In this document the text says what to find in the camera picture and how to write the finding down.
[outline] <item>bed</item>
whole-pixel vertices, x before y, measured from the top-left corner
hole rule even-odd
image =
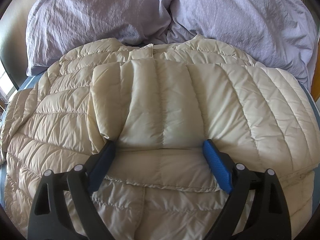
[[[320,77],[318,78],[318,75],[320,74],[319,73],[320,71],[320,67],[317,67],[316,68],[316,71],[315,71],[315,75],[314,75],[314,81],[313,81],[313,84],[312,84],[312,90],[311,90],[311,95],[309,94],[309,92],[302,86],[303,90],[305,91],[305,93],[307,94],[308,96],[308,99],[309,99],[309,102],[313,108],[313,111],[314,111],[314,114],[316,116],[316,119],[318,121],[318,124],[320,126],[320,117],[319,117],[319,111],[317,110],[316,108],[316,105],[315,105],[315,100],[317,100],[317,97],[319,97],[319,95],[317,94],[317,88],[318,88],[318,85],[317,85],[317,81],[320,80]],[[28,78],[20,87],[20,89],[27,89],[27,88],[30,88],[30,87],[33,87],[33,85],[35,84],[35,82],[38,81],[38,79],[40,78],[41,75],[38,75],[36,78]],[[17,81],[17,84],[18,83],[21,83],[21,81],[23,81],[24,78],[20,78],[20,81]],[[315,182],[314,182],[314,194],[313,194],[313,213],[316,211],[316,208],[319,204],[319,200],[320,200],[320,187],[317,187],[320,185],[320,170],[319,168],[316,168],[315,169]],[[4,178],[5,178],[5,165],[1,166],[1,170],[0,170],[0,185],[3,186],[4,184]],[[316,219],[316,217],[318,216],[317,213],[315,213],[313,219]]]

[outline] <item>wrinkled fabric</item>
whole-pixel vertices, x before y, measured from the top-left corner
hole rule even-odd
[[[26,235],[42,174],[85,163],[111,139],[116,158],[92,201],[114,238],[203,239],[228,197],[202,154],[208,138],[250,170],[276,171],[296,236],[311,217],[312,170],[320,162],[308,98],[288,72],[200,36],[141,49],[92,42],[18,92],[1,136],[6,212]],[[253,192],[236,232],[252,200]]]
[[[233,45],[267,67],[291,73],[308,90],[316,68],[318,33],[300,0],[173,0],[167,41],[197,34]]]
[[[26,31],[27,75],[45,71],[63,54],[88,42],[117,38],[138,45],[171,22],[171,0],[38,0]]]

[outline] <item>blue gripper pad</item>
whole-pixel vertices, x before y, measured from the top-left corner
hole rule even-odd
[[[230,165],[234,165],[234,162],[229,155],[221,153],[211,140],[204,141],[202,152],[220,188],[230,194],[233,190]]]
[[[115,156],[116,145],[114,142],[105,145],[99,153],[99,158],[94,165],[91,173],[89,174],[88,192],[92,194],[97,191],[103,181],[103,178],[107,174]]]

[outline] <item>cream puffer jacket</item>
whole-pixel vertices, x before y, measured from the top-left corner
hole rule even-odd
[[[295,236],[311,216],[320,162],[310,103],[286,71],[201,36],[143,48],[92,42],[19,92],[2,130],[6,212],[26,235],[44,171],[68,171],[111,139],[116,158],[92,201],[115,239],[202,239],[228,197],[202,154],[208,138],[251,170],[276,171]]]

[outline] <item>pillow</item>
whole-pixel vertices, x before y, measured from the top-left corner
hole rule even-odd
[[[318,35],[300,0],[173,0],[170,10],[168,43],[196,34],[217,39],[267,67],[289,71],[310,89]]]
[[[73,48],[114,37],[128,45],[157,39],[171,22],[171,0],[38,0],[28,16],[27,75]]]

